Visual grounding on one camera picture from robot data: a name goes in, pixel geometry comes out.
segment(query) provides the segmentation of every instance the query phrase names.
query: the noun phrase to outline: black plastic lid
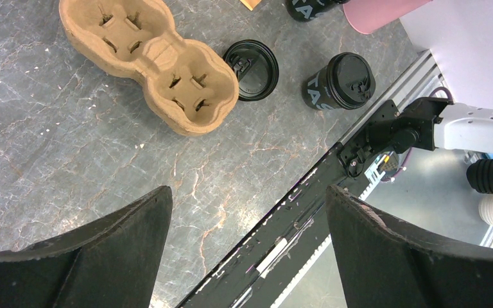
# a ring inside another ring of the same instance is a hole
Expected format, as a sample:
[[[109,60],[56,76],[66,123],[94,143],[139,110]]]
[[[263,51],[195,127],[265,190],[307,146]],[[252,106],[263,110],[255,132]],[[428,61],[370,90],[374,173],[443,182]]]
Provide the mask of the black plastic lid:
[[[262,42],[242,40],[224,54],[239,81],[239,100],[259,101],[271,94],[279,81],[275,55]]]
[[[343,108],[362,107],[375,92],[375,78],[369,64],[355,53],[342,53],[330,61],[331,83],[342,98]]]

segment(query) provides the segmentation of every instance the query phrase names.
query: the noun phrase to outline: white wall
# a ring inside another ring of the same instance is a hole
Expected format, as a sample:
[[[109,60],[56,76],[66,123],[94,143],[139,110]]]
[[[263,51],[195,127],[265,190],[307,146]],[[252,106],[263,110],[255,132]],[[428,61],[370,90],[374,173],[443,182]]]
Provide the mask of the white wall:
[[[461,103],[493,108],[493,0],[434,0],[401,18]]]

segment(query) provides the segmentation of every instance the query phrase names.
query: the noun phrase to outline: gray marble countertop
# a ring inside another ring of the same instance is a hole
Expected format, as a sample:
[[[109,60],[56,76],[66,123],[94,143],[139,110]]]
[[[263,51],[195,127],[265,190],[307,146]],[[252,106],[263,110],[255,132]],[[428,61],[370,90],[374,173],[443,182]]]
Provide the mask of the gray marble countertop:
[[[58,1],[0,0],[0,250],[20,250],[169,185],[174,208],[152,305],[176,305],[365,111],[317,112],[300,84],[341,51],[364,56],[376,97],[416,57],[394,22],[360,35],[336,8],[309,23],[281,0],[165,0],[178,32],[223,54],[257,39],[281,77],[216,131],[173,133],[140,86],[105,74],[67,41]]]

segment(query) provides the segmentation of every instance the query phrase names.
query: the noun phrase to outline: brown cardboard cup holder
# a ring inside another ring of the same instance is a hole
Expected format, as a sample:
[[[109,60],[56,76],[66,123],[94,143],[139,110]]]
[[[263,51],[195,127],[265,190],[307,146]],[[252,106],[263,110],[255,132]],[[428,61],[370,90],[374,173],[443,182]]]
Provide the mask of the brown cardboard cup holder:
[[[181,135],[217,128],[238,81],[206,44],[182,38],[161,0],[61,0],[71,44],[105,72],[143,86],[148,106]]]

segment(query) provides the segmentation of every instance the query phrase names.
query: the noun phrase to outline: black coffee cup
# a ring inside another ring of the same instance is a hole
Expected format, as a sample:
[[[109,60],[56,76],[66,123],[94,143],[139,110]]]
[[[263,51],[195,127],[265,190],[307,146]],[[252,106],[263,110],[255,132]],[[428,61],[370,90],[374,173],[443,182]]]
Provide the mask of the black coffee cup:
[[[292,18],[297,21],[312,21],[337,4],[349,0],[286,0],[286,8]]]
[[[317,110],[362,107],[375,92],[369,64],[355,53],[340,53],[302,85],[307,106]]]

